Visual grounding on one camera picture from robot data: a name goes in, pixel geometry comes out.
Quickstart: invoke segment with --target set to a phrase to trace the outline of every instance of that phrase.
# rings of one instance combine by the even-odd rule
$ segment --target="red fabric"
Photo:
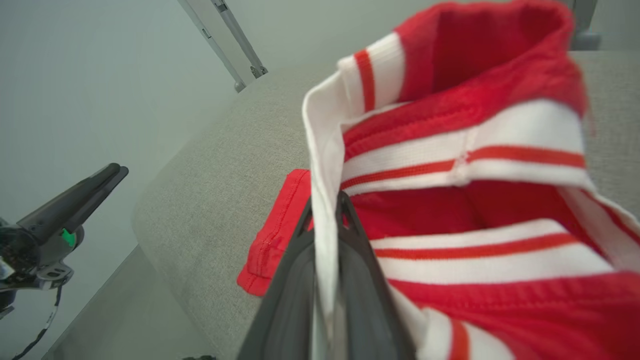
[[[359,154],[425,136],[473,126],[500,110],[529,99],[564,103],[579,115],[586,93],[566,50],[572,35],[570,12],[551,1],[508,4],[441,4],[420,12],[396,29],[406,58],[399,101],[412,101],[352,127],[344,134],[345,161]],[[374,78],[366,52],[356,54],[365,110],[375,105]],[[584,168],[581,154],[510,146],[472,152],[480,158],[509,158]],[[349,187],[379,179],[447,171],[453,159],[356,177]],[[265,226],[252,244],[237,282],[263,295],[310,196],[310,176],[287,176]],[[370,192],[351,201],[372,241],[393,236],[464,233],[552,219],[570,235],[541,237],[508,245],[455,250],[459,257],[504,254],[532,246],[581,241],[602,255],[556,186],[509,181],[473,181],[465,186]],[[614,211],[611,220],[637,235]],[[379,256],[389,251],[378,250]],[[413,256],[437,257],[441,250]],[[576,278],[500,284],[390,284],[420,307],[452,319],[451,359],[468,359],[465,324],[503,341],[519,359],[634,359],[640,354],[640,277],[617,272]]]
[[[566,53],[571,13],[536,4],[440,4],[400,25],[406,71],[399,101],[413,102],[347,131],[344,161],[473,126],[530,99],[557,100],[584,114],[582,75]]]
[[[364,111],[369,112],[376,106],[376,88],[373,82],[373,68],[371,59],[366,50],[361,50],[353,55],[358,64],[360,79],[362,81],[362,93],[364,95]]]
[[[531,252],[578,243],[570,234],[550,234],[497,245],[469,246],[444,249],[376,249],[377,258],[394,259],[472,259]]]
[[[390,284],[419,306],[489,331],[518,359],[635,359],[640,353],[637,274],[494,285]]]
[[[246,265],[238,275],[236,282],[246,292],[258,296],[267,292],[310,195],[309,170],[296,169],[287,175],[273,209],[249,248]]]

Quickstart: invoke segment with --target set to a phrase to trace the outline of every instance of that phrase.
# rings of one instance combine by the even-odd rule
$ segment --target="cable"
[[[62,296],[62,285],[58,287],[58,292],[56,294],[56,303],[53,305],[54,306],[53,311],[51,311],[51,315],[49,315],[49,319],[47,320],[47,324],[45,325],[44,329],[40,331],[40,334],[38,334],[38,336],[36,337],[36,340],[33,340],[33,342],[27,345],[27,347],[24,348],[24,350],[21,353],[14,356],[12,360],[22,359],[22,357],[25,356],[34,346],[36,346],[36,344],[40,341],[40,339],[42,339],[42,336],[44,336],[44,333],[47,332],[47,329],[51,325],[51,322],[53,322],[53,318],[56,317],[56,313],[58,312],[58,304],[60,304],[61,296]]]

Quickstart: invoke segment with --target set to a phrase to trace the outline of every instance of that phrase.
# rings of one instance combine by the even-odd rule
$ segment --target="stitching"
[[[416,102],[413,102],[411,104],[417,104],[419,102],[420,102],[420,100],[418,100]],[[412,120],[410,122],[407,122],[406,124],[402,124],[400,126],[398,126],[397,124],[389,124],[388,126],[385,126],[383,129],[377,130],[377,131],[375,131],[373,133],[366,133],[366,134],[363,134],[363,135],[360,135],[360,136],[356,136],[352,141],[349,142],[348,147],[349,148],[354,147],[358,143],[360,143],[362,141],[365,141],[365,140],[368,140],[368,139],[370,139],[370,138],[372,138],[374,136],[382,135],[382,134],[385,134],[385,133],[389,133],[391,131],[398,131],[400,129],[404,129],[404,128],[408,127],[408,126],[414,125],[414,124],[416,124],[418,122],[424,122],[424,121],[429,121],[429,120],[432,120],[432,119],[450,117],[450,116],[453,116],[453,115],[458,114],[458,113],[472,112],[472,111],[474,111],[476,109],[477,109],[477,106],[469,106],[469,105],[467,105],[467,106],[462,106],[461,108],[458,108],[458,109],[455,109],[455,110],[443,111],[442,113],[434,114],[434,115],[431,115],[431,116],[428,116],[428,117],[421,117],[421,118]]]
[[[247,272],[247,274],[249,274],[249,276],[251,277],[251,280],[249,281],[249,286],[247,286],[247,288],[246,288],[246,289],[247,289],[247,291],[248,291],[249,289],[251,289],[251,287],[253,286],[253,283],[254,283],[254,282],[255,282],[255,280],[258,278],[258,276],[257,276],[257,275],[253,275],[253,274],[251,274],[251,273],[249,272],[249,270],[247,270],[246,272]]]
[[[266,258],[267,258],[268,252],[265,251],[265,248],[268,245],[271,245],[271,242],[273,241],[273,238],[276,236],[276,234],[278,234],[280,232],[280,228],[282,227],[282,222],[284,221],[284,215],[288,212],[289,206],[291,205],[291,201],[293,200],[294,195],[298,191],[298,187],[300,186],[300,183],[302,182],[302,177],[307,172],[308,172],[308,170],[301,171],[300,175],[294,180],[294,186],[292,186],[290,188],[291,192],[289,193],[289,196],[287,198],[287,203],[284,206],[284,208],[281,210],[281,212],[280,212],[280,214],[278,216],[278,225],[273,229],[273,231],[271,231],[269,233],[269,235],[262,242],[262,246],[260,246],[260,250],[258,252],[258,254],[260,255],[259,263],[258,263],[259,271],[262,270],[262,268],[264,266],[264,263],[266,261]]]

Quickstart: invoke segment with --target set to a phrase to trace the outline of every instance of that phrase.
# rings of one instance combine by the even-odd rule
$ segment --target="metal bracket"
[[[238,21],[236,20],[236,17],[234,17],[234,14],[225,3],[225,0],[211,0],[211,3],[222,17],[222,20],[224,20],[225,24],[229,28],[229,31],[231,31],[231,35],[234,36],[238,45],[240,45],[240,48],[242,49],[244,55],[249,59],[249,62],[251,63],[251,73],[253,74],[253,76],[257,79],[266,74],[268,72],[267,68],[262,65],[260,58],[258,58],[258,54],[256,54],[253,50],[251,43],[249,43],[249,39],[247,39],[244,35],[244,32],[242,31],[240,25],[238,24]]]
[[[64,264],[62,260],[55,262],[51,265],[47,265],[41,269],[39,269],[37,273],[37,277],[41,281],[59,281],[68,277],[69,279],[73,276],[74,271],[69,266]]]
[[[600,47],[602,36],[589,30],[597,4],[598,0],[573,0],[571,10],[575,19],[575,33],[571,50],[594,51]]]
[[[178,2],[182,6],[182,9],[184,9],[184,11],[187,13],[187,15],[189,15],[189,18],[191,18],[191,21],[193,21],[193,24],[195,24],[195,26],[198,27],[202,36],[204,36],[207,43],[209,43],[209,46],[211,46],[211,49],[213,49],[214,53],[218,55],[218,58],[222,61],[222,64],[224,64],[225,68],[227,68],[227,71],[229,71],[229,74],[231,74],[231,76],[236,81],[234,85],[236,92],[242,91],[246,87],[246,85],[244,85],[244,81],[242,80],[240,75],[237,73],[234,66],[231,64],[231,61],[229,61],[225,53],[223,53],[222,49],[220,49],[220,46],[218,45],[218,43],[216,43],[215,39],[213,39],[213,37],[209,33],[209,30],[207,30],[204,24],[202,24],[202,21],[200,21],[200,18],[198,17],[194,9],[191,7],[191,5],[189,5],[187,0],[178,0]]]

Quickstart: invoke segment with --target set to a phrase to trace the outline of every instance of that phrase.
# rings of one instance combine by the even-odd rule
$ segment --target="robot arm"
[[[17,290],[48,290],[69,281],[74,271],[63,260],[82,243],[82,224],[128,173],[109,164],[17,224],[0,224],[0,319]]]

